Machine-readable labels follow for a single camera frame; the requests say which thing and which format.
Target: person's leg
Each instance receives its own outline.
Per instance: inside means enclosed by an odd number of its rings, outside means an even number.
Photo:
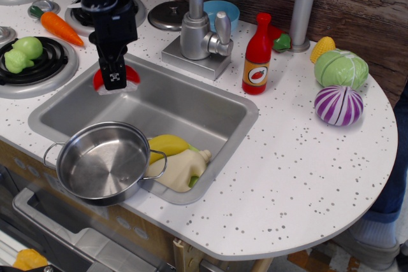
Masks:
[[[393,170],[384,189],[364,216],[333,240],[361,262],[386,269],[399,252],[395,238],[397,220],[407,185],[408,84],[394,107],[398,127],[398,149]]]

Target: stainless steel sink basin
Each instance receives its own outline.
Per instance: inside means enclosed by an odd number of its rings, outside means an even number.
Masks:
[[[142,188],[178,204],[198,200],[228,162],[258,118],[256,105],[211,85],[180,75],[161,66],[127,54],[126,64],[140,75],[136,92],[100,96],[92,78],[96,63],[76,80],[35,109],[28,120],[30,128],[55,142],[97,122],[126,122],[152,138],[174,134],[212,158],[196,185],[187,192],[176,192],[154,180]]]

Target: faucet handle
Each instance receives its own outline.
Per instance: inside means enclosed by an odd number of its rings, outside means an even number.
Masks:
[[[214,26],[220,43],[227,45],[231,38],[231,21],[226,12],[220,11],[217,13]]]

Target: bottle label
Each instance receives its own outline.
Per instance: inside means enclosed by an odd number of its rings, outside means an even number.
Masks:
[[[268,80],[269,62],[255,64],[245,59],[242,81],[251,86],[262,86]]]

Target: toy carrot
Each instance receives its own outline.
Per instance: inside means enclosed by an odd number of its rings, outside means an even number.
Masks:
[[[48,31],[51,32],[53,35],[62,38],[64,41],[69,43],[83,46],[84,42],[78,36],[74,29],[71,28],[69,24],[66,23],[60,16],[55,14],[54,12],[43,12],[37,6],[31,6],[30,12],[35,17],[41,20],[41,24],[43,27]]]

